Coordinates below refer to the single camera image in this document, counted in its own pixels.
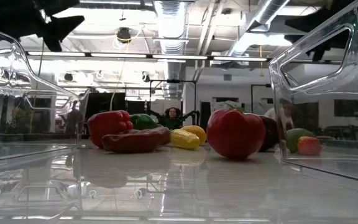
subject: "woman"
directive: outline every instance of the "woman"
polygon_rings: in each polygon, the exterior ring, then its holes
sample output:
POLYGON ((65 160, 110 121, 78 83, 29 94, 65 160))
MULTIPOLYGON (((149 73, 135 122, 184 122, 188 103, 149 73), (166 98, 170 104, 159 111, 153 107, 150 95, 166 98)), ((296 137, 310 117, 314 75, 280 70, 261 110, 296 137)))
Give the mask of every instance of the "woman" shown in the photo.
POLYGON ((168 129, 174 130, 183 127, 183 120, 178 108, 169 108, 165 110, 162 125, 168 129))

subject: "green bell pepper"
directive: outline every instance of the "green bell pepper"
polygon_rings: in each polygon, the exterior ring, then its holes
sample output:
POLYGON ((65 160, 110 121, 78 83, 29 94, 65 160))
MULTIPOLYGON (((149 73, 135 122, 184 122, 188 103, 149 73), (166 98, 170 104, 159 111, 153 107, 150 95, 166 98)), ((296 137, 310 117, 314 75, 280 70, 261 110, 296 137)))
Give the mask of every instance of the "green bell pepper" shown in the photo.
POLYGON ((134 124, 134 129, 145 130, 157 128, 158 124, 147 114, 133 114, 131 115, 131 122, 134 124))

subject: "cable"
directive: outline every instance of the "cable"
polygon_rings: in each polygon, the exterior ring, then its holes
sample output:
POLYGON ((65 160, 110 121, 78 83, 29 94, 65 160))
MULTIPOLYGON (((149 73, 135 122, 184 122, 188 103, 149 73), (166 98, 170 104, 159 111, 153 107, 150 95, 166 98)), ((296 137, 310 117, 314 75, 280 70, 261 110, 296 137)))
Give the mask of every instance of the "cable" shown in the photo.
MULTIPOLYGON (((127 50, 125 53, 128 53, 128 48, 129 48, 129 43, 127 44, 127 50)), ((118 78, 118 82, 117 82, 117 85, 114 89, 114 92, 112 93, 112 96, 111 96, 111 99, 110 99, 110 111, 112 111, 112 102, 114 100, 114 97, 116 95, 116 91, 117 91, 117 88, 118 88, 118 84, 120 83, 120 80, 121 80, 121 75, 122 75, 122 72, 124 71, 124 65, 125 65, 125 61, 126 61, 126 58, 124 58, 124 61, 122 63, 122 67, 121 67, 121 72, 119 74, 119 78, 118 78)))

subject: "yellow squash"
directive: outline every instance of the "yellow squash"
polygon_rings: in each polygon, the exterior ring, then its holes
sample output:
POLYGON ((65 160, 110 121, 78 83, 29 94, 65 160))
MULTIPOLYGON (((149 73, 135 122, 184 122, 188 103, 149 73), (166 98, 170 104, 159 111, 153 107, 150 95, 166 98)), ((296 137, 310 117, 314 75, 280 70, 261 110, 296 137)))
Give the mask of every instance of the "yellow squash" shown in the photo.
POLYGON ((184 126, 182 130, 188 131, 198 136, 200 139, 200 145, 204 144, 206 141, 206 133, 204 129, 197 125, 184 126))
POLYGON ((171 131, 171 143, 182 149, 195 150, 200 145, 200 139, 197 135, 182 129, 171 131))

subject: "red tomato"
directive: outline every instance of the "red tomato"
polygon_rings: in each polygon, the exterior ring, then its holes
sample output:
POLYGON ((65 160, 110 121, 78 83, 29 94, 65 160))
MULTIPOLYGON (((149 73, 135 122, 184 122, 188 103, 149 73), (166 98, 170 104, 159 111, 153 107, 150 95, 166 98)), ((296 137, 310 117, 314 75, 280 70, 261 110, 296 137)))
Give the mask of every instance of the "red tomato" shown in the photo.
POLYGON ((304 156, 319 156, 323 148, 318 139, 303 136, 298 140, 298 153, 304 156))
POLYGON ((257 152, 264 143, 265 125, 255 114, 217 110, 208 120, 207 139, 221 156, 244 160, 257 152))
POLYGON ((88 129, 91 141, 95 146, 103 148, 102 138, 107 134, 117 134, 133 129, 126 111, 108 111, 92 115, 88 119, 88 129))

